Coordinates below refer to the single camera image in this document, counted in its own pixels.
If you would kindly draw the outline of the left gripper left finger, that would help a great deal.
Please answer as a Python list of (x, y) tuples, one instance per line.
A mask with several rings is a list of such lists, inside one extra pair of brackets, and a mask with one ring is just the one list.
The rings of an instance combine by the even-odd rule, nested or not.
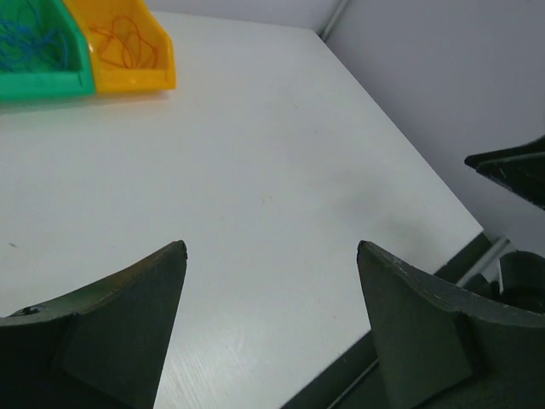
[(179, 240), (1, 319), (3, 408), (153, 407), (186, 276)]

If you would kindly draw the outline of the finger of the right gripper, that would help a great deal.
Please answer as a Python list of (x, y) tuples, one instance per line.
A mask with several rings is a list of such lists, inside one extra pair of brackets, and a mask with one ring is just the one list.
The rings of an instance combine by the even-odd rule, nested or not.
[(517, 147), (470, 155), (465, 165), (543, 210), (544, 136)]

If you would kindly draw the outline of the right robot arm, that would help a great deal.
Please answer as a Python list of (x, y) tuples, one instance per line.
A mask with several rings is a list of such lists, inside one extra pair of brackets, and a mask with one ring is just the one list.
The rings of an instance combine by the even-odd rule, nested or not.
[[(470, 155), (465, 165), (501, 187), (544, 209), (544, 138), (527, 144)], [(511, 251), (497, 258), (496, 277), (477, 273), (463, 288), (493, 301), (544, 313), (544, 258)]]

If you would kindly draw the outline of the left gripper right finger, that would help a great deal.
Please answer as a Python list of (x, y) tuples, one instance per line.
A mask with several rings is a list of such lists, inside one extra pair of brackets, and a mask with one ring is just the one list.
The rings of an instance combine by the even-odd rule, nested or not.
[(369, 241), (357, 264), (392, 407), (543, 407), (541, 256), (502, 256), (498, 294), (422, 272)]

